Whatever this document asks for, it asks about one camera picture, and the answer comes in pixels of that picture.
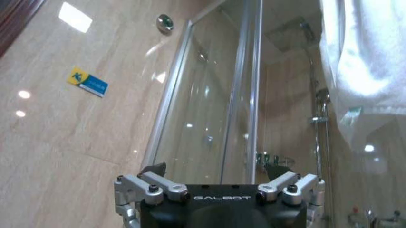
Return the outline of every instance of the screw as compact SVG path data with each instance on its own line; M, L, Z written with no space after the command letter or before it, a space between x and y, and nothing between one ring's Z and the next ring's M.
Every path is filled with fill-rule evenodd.
M180 201L183 203L187 202L190 199L191 199L191 194L190 193L183 194L183 196L180 197Z
M256 198L256 202L259 204L264 204L266 203L266 195L263 192L258 192L256 195L255 195L255 198Z
M298 192L298 186L295 184L290 184L287 186L287 192L296 193Z
M156 184L151 184L148 187L148 192L153 193L159 191L159 187L156 186Z

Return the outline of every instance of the wall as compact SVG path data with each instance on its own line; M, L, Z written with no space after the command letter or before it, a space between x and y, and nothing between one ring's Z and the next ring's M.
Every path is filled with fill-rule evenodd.
M347 226L352 207L364 214L371 210L381 219L394 211L406 213L406 118L398 117L367 137L373 152L352 151L338 131L335 113L330 111L330 148L332 195L336 227Z
M318 47L310 48L315 62L318 89L326 87L319 61ZM302 174L316 173L314 149L314 128L311 97L308 86L308 60L304 52L276 59L266 65L266 78L262 78L258 152L268 152L295 159L291 169ZM331 183L332 207L326 192L326 220L334 214L335 227L348 227L347 215L352 207L363 214L373 210L379 218L390 218L393 212L406 213L406 118L398 117L367 137L373 152L352 151L338 130L335 112L330 107L330 174L327 154L322 150L322 170L326 183ZM326 146L326 128L320 127L320 145ZM266 174L256 171L258 181L264 182Z
M318 66L318 49L311 48L310 52ZM302 50L267 64L262 79L266 88L260 88L266 94L259 101L259 120L263 119L259 152L292 158L291 168L302 174L316 172L314 127L308 121L312 115L308 71L308 59Z
M0 60L3 228L121 226L112 182L140 169L186 19L208 1L71 0L87 33L59 19L61 4L44 3ZM73 66L108 82L104 98L65 82Z

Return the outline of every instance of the sticker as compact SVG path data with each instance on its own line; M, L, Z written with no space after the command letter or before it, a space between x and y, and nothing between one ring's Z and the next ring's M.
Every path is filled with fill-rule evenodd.
M108 84L77 67L73 68L68 77L68 83L85 89L99 97L104 97Z

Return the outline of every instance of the wooden door frame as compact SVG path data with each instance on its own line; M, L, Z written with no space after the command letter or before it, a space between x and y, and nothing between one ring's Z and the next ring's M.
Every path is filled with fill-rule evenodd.
M0 12L0 58L45 0L12 0Z

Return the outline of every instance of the shower door frame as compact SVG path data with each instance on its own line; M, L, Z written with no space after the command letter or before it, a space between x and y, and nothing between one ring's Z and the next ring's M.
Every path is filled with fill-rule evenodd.
M244 0L244 6L247 6L250 0ZM152 165L155 157L157 154L157 147L160 144L160 139L164 130L165 118L170 110L170 105L176 90L176 82L183 71L183 60L187 56L188 51L188 41L192 32L192 26L200 21L200 19L212 12L226 0L219 0L218 2L211 3L198 15L187 21L186 29L183 31L183 39L178 47L175 54L174 62L171 65L170 76L164 87L164 95L160 101L159 110L156 113L155 124L152 132L149 135L147 150L143 158L141 167ZM254 184L255 182L255 153L256 153L256 121L258 121L258 92L259 92L259 69L260 69L260 34L262 34L262 5L263 0L258 0L258 15L255 16L255 35L254 35L254 58L252 58L252 82L251 82L251 94L250 94L250 120L248 120L248 143L247 143L247 183ZM244 63L244 53L246 53L246 44L248 38L248 10L244 9L242 17L242 27L240 27L240 39L238 46L236 62L235 62L235 72L234 72L234 82L231 88L230 104L228 104L228 115L227 115L227 126L224 131L224 140L226 142L223 147L223 153L227 151L227 135L230 128L230 114L236 111L236 102L238 99L234 98L236 87L235 85L240 83L243 63Z

